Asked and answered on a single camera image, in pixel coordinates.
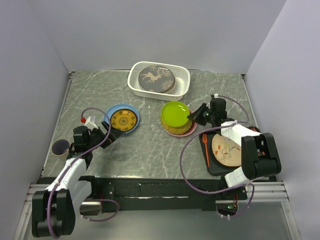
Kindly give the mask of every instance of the green bowl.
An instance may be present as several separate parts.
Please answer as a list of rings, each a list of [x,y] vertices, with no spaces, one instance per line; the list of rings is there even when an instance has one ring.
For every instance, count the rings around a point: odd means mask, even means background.
[[[162,121],[174,128],[182,127],[188,122],[189,108],[180,101],[170,101],[161,110]]]

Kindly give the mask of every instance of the white basket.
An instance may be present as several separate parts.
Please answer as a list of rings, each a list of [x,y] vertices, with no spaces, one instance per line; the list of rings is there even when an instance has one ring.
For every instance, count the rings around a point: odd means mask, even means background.
[[[143,90],[139,85],[140,72],[152,65],[160,65],[173,73],[175,77],[175,85],[173,89],[166,93],[150,92]],[[131,68],[128,77],[128,86],[133,90],[135,95],[151,99],[159,99],[166,101],[179,101],[188,91],[190,85],[190,72],[182,67],[158,62],[140,61]]]

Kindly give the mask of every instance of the black metal frame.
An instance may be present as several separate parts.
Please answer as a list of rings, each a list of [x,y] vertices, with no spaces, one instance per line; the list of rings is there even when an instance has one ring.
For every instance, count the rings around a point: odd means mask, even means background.
[[[41,177],[38,184],[51,184],[55,178]],[[192,185],[203,191],[221,189],[221,181],[215,179],[191,179]],[[120,204],[121,211],[132,210],[179,210],[201,209],[215,211],[217,200],[246,200],[244,187],[220,194],[207,195],[190,188],[183,179],[145,178],[95,178],[92,198],[113,199]],[[114,212],[117,206],[102,203],[102,212]]]

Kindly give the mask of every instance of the marble table surface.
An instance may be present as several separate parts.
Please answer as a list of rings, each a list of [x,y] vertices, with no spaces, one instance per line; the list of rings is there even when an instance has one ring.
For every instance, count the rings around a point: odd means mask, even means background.
[[[193,71],[190,87],[181,102],[196,110],[208,103],[210,95],[218,93],[239,101],[250,116],[249,123],[255,125],[244,81],[240,74],[220,74]],[[180,179],[179,156],[184,144],[191,136],[174,137],[166,133],[159,121],[166,101],[134,95],[127,85],[128,71],[76,71],[71,74],[70,86],[64,102],[53,140],[68,139],[73,142],[73,129],[79,126],[84,108],[97,107],[107,110],[119,103],[133,105],[140,114],[139,126],[130,135],[117,139],[106,149],[96,149],[86,175],[98,178],[153,178]],[[228,117],[243,120],[242,110],[227,100]],[[96,116],[96,123],[103,115],[94,110],[88,115]],[[198,126],[196,132],[209,128]],[[45,161],[42,177],[57,177],[65,165],[51,152]],[[191,179],[216,179],[205,166],[199,139],[196,137],[183,156],[183,170]]]

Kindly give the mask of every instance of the deer pattern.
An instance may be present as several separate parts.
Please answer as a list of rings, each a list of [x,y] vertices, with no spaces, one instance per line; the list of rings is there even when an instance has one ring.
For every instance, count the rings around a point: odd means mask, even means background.
[[[152,72],[148,72],[146,74],[141,74],[143,77],[143,80],[145,78],[150,78],[149,81],[146,81],[147,83],[154,83],[155,81],[157,81],[159,78],[162,77],[162,73],[159,74],[159,72],[157,72],[157,76],[153,75]]]

